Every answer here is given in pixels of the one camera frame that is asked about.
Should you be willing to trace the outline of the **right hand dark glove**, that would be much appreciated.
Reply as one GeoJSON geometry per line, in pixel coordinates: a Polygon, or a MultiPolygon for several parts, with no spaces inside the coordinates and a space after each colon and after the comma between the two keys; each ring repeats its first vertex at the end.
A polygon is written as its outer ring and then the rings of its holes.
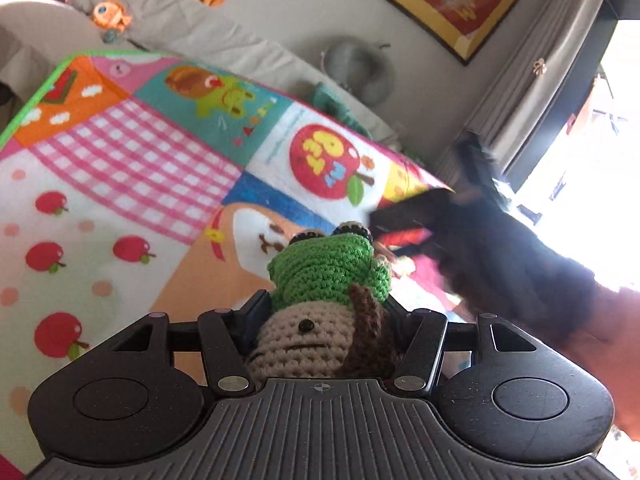
{"type": "Polygon", "coordinates": [[[500,254],[506,275],[498,280],[469,278],[454,260],[438,260],[452,290],[477,312],[495,313],[559,347],[593,312],[596,292],[592,271],[545,245],[518,219],[506,213],[500,254]]]}

